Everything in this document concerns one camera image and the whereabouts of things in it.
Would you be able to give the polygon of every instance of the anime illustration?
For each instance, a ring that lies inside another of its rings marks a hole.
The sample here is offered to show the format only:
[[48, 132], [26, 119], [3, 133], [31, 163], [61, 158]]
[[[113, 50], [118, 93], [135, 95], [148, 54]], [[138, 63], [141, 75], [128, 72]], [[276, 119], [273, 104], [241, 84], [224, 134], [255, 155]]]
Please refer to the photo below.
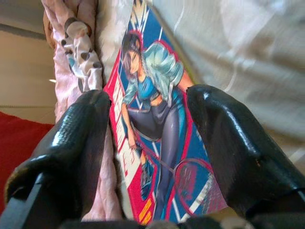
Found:
[[186, 104], [193, 82], [145, 1], [104, 90], [134, 219], [173, 222], [226, 206]]
[[[127, 126], [129, 146], [137, 147], [134, 131], [153, 141], [161, 140], [160, 160], [170, 168], [181, 160], [186, 135], [186, 115], [182, 92], [193, 85], [181, 62], [159, 42], [143, 50], [140, 36], [128, 33], [122, 45], [123, 67], [128, 88], [122, 102], [122, 117]], [[128, 105], [138, 94], [144, 109]], [[151, 189], [152, 163], [137, 149], [142, 164], [141, 197]], [[161, 166], [154, 219], [162, 218], [164, 207], [173, 188], [173, 174]]]

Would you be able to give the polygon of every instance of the dark hair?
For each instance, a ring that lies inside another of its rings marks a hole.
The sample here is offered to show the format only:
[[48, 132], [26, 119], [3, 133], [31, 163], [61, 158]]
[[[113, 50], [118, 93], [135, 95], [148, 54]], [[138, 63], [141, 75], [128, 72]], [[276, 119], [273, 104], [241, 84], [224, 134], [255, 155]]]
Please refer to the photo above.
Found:
[[122, 43], [122, 61], [128, 79], [136, 77], [136, 75], [130, 73], [131, 56], [128, 51], [134, 51], [141, 57], [141, 40], [136, 33], [127, 33], [123, 38]]

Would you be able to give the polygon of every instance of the red surface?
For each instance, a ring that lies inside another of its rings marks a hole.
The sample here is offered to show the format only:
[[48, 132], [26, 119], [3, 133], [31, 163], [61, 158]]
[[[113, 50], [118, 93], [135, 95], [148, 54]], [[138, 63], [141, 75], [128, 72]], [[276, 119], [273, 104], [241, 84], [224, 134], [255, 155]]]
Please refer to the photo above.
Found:
[[0, 214], [4, 209], [6, 180], [52, 127], [0, 112]]

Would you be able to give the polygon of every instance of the anime girl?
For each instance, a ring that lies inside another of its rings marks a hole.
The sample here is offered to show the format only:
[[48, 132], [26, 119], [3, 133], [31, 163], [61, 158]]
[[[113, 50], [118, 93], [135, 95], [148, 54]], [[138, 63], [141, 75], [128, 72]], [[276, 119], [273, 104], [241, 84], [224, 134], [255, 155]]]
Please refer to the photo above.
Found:
[[[181, 160], [186, 135], [186, 112], [183, 94], [193, 85], [181, 62], [159, 42], [147, 50], [137, 33], [125, 35], [122, 45], [123, 67], [128, 87], [122, 102], [122, 117], [127, 128], [129, 146], [135, 149], [142, 164], [141, 197], [151, 189], [153, 166], [139, 150], [135, 131], [151, 141], [161, 141], [160, 160], [170, 168]], [[128, 108], [136, 94], [143, 103], [141, 110]], [[161, 164], [156, 193], [154, 219], [164, 219], [173, 188], [173, 174]]]

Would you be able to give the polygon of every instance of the wall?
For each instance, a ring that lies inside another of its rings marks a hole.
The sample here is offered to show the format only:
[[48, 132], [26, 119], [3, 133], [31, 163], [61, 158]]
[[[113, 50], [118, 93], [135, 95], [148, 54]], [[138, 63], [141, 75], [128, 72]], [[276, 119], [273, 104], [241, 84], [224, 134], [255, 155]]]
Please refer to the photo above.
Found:
[[0, 1], [0, 23], [43, 34], [43, 6], [40, 0]]
[[0, 31], [0, 111], [54, 123], [52, 58], [46, 41]]

